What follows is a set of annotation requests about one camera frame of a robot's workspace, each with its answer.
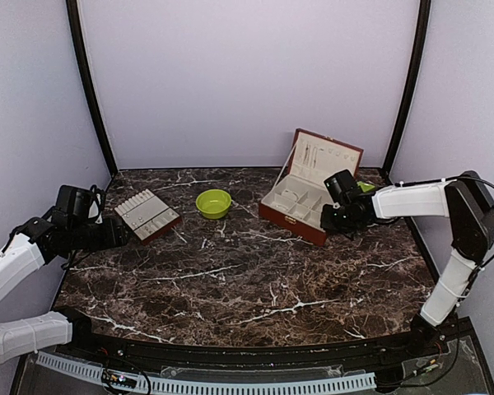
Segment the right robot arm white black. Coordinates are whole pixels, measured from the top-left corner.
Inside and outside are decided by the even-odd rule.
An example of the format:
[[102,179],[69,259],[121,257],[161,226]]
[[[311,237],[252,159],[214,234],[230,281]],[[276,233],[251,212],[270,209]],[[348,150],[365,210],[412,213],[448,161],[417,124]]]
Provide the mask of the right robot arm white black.
[[434,290],[416,319],[418,326],[403,340],[412,357],[423,356],[434,346],[440,326],[467,297],[478,273],[489,263],[494,245],[494,185],[478,173],[412,183],[398,183],[365,190],[348,170],[324,181],[332,203],[324,205],[324,230],[350,235],[371,224],[401,217],[443,217],[449,220],[451,253]]

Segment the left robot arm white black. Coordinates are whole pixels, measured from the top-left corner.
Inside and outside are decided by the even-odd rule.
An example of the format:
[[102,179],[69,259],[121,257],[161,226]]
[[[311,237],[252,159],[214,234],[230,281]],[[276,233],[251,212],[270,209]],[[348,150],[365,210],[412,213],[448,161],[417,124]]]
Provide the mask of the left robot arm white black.
[[[63,185],[56,203],[42,216],[16,227],[0,249],[0,301],[30,274],[64,258],[69,269],[78,252],[94,253],[122,247],[128,231],[118,217],[102,216],[105,192]],[[59,308],[32,318],[0,323],[0,365],[50,346],[65,345],[82,359],[100,351],[90,334],[91,320],[74,308]]]

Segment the red jewelry box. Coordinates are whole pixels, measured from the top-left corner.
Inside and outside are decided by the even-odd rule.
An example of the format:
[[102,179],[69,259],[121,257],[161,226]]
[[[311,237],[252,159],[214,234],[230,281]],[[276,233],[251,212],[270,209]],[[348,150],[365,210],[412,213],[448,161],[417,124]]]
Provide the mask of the red jewelry box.
[[363,150],[346,142],[298,128],[292,148],[271,190],[259,203],[259,215],[312,244],[324,245],[320,227],[324,204],[333,200],[324,180],[341,170],[355,175]]

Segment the red jewelry tray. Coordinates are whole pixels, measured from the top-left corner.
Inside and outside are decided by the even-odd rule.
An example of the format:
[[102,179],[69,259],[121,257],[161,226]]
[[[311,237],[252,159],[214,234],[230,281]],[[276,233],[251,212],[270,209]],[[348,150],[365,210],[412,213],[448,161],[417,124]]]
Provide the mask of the red jewelry tray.
[[182,221],[173,208],[149,189],[130,197],[114,210],[143,245],[151,243]]

